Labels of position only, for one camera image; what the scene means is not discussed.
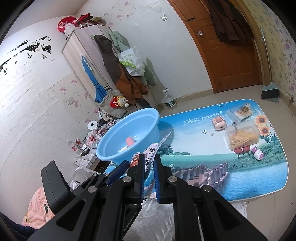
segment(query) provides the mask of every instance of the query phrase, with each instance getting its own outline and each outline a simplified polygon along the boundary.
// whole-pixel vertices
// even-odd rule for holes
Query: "blue plastic basin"
[[[124,160],[131,161],[136,152],[143,152],[152,143],[159,142],[157,127],[159,113],[156,109],[146,108],[126,116],[102,137],[96,149],[96,156],[102,161],[113,161],[121,164]],[[126,138],[133,137],[136,143],[118,153],[126,146]]]

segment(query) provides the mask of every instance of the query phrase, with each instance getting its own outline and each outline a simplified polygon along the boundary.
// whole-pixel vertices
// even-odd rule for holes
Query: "floor tile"
[[[289,166],[288,181],[284,189],[275,193],[274,222],[271,235],[285,232],[296,213],[296,149],[286,152]]]
[[[267,107],[277,107],[279,105],[278,103],[261,99],[262,87],[263,85],[254,85],[250,87],[237,89],[237,91],[241,94],[241,96],[244,99],[252,99],[256,101],[263,111]]]
[[[179,103],[177,103],[177,107],[175,109],[173,109],[173,110],[169,110],[168,108],[165,107],[160,112],[160,117],[185,112],[185,111],[188,111],[188,110],[195,110],[195,109],[198,109],[198,108],[202,108],[203,106],[202,106],[202,100],[201,99],[202,98],[197,98],[197,99],[193,99],[193,100],[179,102]]]
[[[269,238],[268,238],[268,241],[279,241],[279,238],[280,238],[281,236],[282,236],[282,235],[279,234],[279,233],[276,233],[276,234],[270,235]]]
[[[265,237],[269,237],[274,219],[274,194],[246,201],[247,219]]]
[[[296,124],[287,105],[280,102],[277,107],[264,108],[263,111],[275,129],[284,151],[295,149]]]
[[[242,99],[242,96],[238,92],[238,90],[230,90],[230,91],[220,92],[214,95],[201,97],[203,107],[220,104],[224,102],[229,102],[233,100],[239,100],[239,99]]]

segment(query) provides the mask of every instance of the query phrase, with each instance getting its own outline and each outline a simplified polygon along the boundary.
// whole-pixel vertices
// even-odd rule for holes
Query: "red toy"
[[[234,153],[237,154],[237,158],[239,159],[239,155],[241,155],[241,154],[248,153],[250,156],[250,153],[249,153],[250,150],[251,150],[250,146],[246,146],[246,147],[241,147],[241,148],[235,149]]]
[[[126,103],[128,100],[124,96],[114,96],[113,99],[110,102],[110,106],[112,108],[118,108],[118,107],[128,107],[129,104]]]

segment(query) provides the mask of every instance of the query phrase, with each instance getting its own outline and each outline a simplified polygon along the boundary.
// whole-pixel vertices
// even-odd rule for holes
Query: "water bottle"
[[[177,103],[175,101],[175,99],[172,96],[172,93],[170,91],[168,91],[168,88],[166,88],[165,90],[163,90],[163,93],[165,94],[164,97],[164,103],[167,106],[167,108],[169,110],[175,109],[177,107]]]
[[[72,141],[67,140],[68,147],[70,147],[74,152],[76,152],[78,155],[82,153],[82,151],[74,144]]]
[[[88,147],[88,148],[97,148],[97,146],[98,146],[98,142],[95,142],[95,141],[88,141],[87,143],[86,143],[86,146]]]

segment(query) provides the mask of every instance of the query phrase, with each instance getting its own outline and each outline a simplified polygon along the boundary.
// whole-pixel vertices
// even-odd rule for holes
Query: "gray bag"
[[[106,96],[103,98],[103,101],[100,103],[97,103],[97,105],[100,106],[109,115],[116,118],[122,118],[123,115],[126,113],[126,108],[125,107],[112,108],[110,106],[110,102],[112,101],[114,96],[123,96],[123,94],[120,93],[119,90],[108,91]]]

